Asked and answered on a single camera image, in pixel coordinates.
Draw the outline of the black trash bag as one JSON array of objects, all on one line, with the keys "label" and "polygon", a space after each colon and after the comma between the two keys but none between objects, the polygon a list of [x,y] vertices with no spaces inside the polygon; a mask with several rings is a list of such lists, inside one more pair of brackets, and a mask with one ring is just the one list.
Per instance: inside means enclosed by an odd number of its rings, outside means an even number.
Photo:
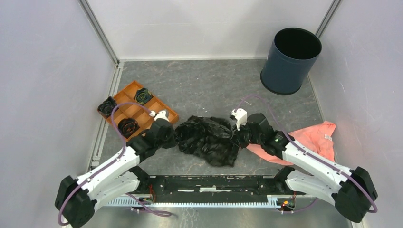
[{"label": "black trash bag", "polygon": [[178,148],[214,167],[233,167],[239,145],[230,122],[224,118],[190,116],[175,128]]}]

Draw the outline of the dark blue trash bin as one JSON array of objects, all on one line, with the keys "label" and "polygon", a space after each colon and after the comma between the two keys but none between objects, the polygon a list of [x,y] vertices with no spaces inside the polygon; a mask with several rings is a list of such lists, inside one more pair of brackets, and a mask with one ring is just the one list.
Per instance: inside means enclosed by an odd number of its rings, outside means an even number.
[{"label": "dark blue trash bin", "polygon": [[260,73],[262,85],[278,95],[296,93],[321,51],[321,41],[308,30],[284,28],[278,31]]}]

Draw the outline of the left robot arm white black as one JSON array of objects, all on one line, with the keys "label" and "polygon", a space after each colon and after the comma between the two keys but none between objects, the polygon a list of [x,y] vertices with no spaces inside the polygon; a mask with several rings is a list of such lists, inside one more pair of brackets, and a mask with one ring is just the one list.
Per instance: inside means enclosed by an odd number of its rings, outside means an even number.
[{"label": "left robot arm white black", "polygon": [[149,180],[129,170],[153,156],[158,149],[175,145],[172,124],[160,118],[92,171],[76,178],[66,176],[60,182],[55,199],[59,225],[80,228],[111,200],[134,190],[145,193],[149,189]]}]

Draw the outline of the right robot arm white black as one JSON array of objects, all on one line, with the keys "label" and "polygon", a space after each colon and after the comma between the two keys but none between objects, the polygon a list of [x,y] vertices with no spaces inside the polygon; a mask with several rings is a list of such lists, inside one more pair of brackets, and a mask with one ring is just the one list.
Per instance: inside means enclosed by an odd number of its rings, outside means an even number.
[{"label": "right robot arm white black", "polygon": [[236,122],[234,129],[241,148],[305,170],[302,173],[292,167],[283,168],[283,174],[274,181],[277,192],[297,191],[326,201],[354,223],[360,223],[367,213],[377,212],[378,194],[366,169],[351,169],[319,155],[295,137],[274,130],[262,113],[248,115],[238,108],[232,110],[231,118]]}]

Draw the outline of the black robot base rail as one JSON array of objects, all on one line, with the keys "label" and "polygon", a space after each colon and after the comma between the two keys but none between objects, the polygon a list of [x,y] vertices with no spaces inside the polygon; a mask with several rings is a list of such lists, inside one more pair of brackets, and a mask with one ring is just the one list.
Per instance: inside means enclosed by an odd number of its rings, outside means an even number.
[{"label": "black robot base rail", "polygon": [[134,191],[157,203],[255,203],[267,196],[302,196],[284,181],[263,175],[157,175],[143,178]]}]

